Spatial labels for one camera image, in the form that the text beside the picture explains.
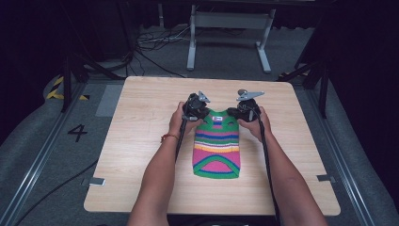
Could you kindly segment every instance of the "striped cloth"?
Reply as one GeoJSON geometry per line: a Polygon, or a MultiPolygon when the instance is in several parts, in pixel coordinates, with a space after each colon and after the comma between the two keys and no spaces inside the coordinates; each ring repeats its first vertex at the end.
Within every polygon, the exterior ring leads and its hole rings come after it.
{"type": "Polygon", "coordinates": [[[240,174],[238,123],[227,111],[211,109],[197,127],[194,152],[194,174],[213,179],[232,179],[240,174]]]}

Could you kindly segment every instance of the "gray carpet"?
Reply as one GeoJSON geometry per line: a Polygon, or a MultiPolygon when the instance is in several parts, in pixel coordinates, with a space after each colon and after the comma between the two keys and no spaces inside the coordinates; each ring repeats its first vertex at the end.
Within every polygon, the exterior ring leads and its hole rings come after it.
{"type": "MultiPolygon", "coordinates": [[[[171,43],[161,50],[143,53],[162,67],[190,78],[274,81],[280,73],[294,69],[295,62],[311,32],[311,29],[273,29],[271,31],[265,48],[272,68],[271,74],[263,73],[254,47],[254,41],[261,35],[258,31],[244,31],[237,36],[217,30],[201,32],[198,36],[197,58],[193,72],[185,69],[188,54],[186,40],[171,43]]],[[[127,68],[128,75],[135,75],[135,73],[139,75],[144,73],[144,76],[169,75],[146,58],[140,55],[136,57],[138,60],[132,61],[132,68],[127,68]]],[[[118,70],[115,73],[125,76],[126,70],[118,70]]],[[[300,79],[295,79],[293,82],[300,82],[300,79]]],[[[52,85],[53,81],[49,81],[48,88],[52,85]]],[[[110,81],[101,74],[91,75],[82,93],[89,95],[89,100],[78,101],[74,106],[61,129],[60,137],[56,141],[45,168],[17,219],[46,193],[99,157],[120,95],[121,85],[122,82],[110,81]],[[77,135],[70,135],[68,132],[80,124],[85,126],[84,131],[88,133],[82,135],[79,142],[76,142],[77,135]]],[[[330,225],[361,225],[343,185],[342,175],[337,171],[331,158],[327,138],[316,117],[318,112],[311,108],[306,92],[307,90],[302,87],[295,86],[295,93],[311,128],[327,173],[336,180],[336,183],[332,185],[342,208],[340,215],[327,218],[328,223],[330,225]]],[[[45,105],[21,122],[0,147],[0,213],[6,210],[25,172],[47,138],[61,107],[61,100],[47,100],[45,105]]],[[[331,84],[327,97],[327,122],[343,150],[343,155],[359,185],[375,225],[399,225],[399,217],[391,197],[364,155],[331,84]]],[[[84,210],[83,203],[88,188],[82,186],[81,182],[89,178],[93,171],[94,168],[91,168],[50,195],[20,225],[124,225],[128,218],[127,214],[93,214],[84,210]]]]}

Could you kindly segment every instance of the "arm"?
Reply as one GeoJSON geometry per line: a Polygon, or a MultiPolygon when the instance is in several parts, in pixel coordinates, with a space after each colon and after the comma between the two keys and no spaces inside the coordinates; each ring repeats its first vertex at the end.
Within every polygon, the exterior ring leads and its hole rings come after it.
{"type": "MultiPolygon", "coordinates": [[[[184,103],[180,102],[173,113],[168,134],[179,137],[184,103]]],[[[199,125],[201,120],[189,121],[185,134],[199,125]]],[[[127,225],[168,225],[167,211],[170,196],[173,191],[175,176],[175,151],[178,143],[176,137],[167,137],[147,166],[141,188],[127,225]]]]}
{"type": "MultiPolygon", "coordinates": [[[[260,118],[264,125],[266,145],[269,153],[273,190],[284,225],[327,225],[326,219],[302,175],[274,137],[270,121],[263,107],[260,107],[260,109],[260,118]]],[[[262,142],[261,129],[257,121],[245,122],[238,120],[238,122],[262,142]]]]}

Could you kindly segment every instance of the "bracelet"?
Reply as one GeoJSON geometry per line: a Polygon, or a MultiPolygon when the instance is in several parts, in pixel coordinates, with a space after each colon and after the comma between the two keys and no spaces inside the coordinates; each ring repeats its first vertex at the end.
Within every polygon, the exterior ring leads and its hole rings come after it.
{"type": "Polygon", "coordinates": [[[174,136],[174,135],[172,135],[172,134],[165,134],[165,135],[161,136],[161,143],[164,142],[164,140],[165,140],[167,137],[175,137],[177,140],[179,140],[179,138],[178,138],[177,136],[174,136]]]}

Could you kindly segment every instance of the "table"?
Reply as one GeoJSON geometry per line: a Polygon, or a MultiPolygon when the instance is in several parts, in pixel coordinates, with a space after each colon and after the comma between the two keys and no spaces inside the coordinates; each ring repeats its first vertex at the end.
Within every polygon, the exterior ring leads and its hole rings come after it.
{"type": "MultiPolygon", "coordinates": [[[[302,173],[311,193],[327,216],[340,213],[330,181],[319,182],[326,170],[308,124],[289,83],[129,77],[120,95],[99,163],[93,177],[105,178],[91,186],[85,200],[90,212],[130,212],[136,201],[144,169],[168,131],[171,114],[179,101],[202,90],[213,110],[236,106],[237,90],[264,91],[257,97],[265,107],[282,149],[302,173]]],[[[176,163],[171,214],[274,215],[262,143],[240,127],[241,172],[238,179],[214,180],[194,175],[194,131],[184,136],[176,163]]]]}

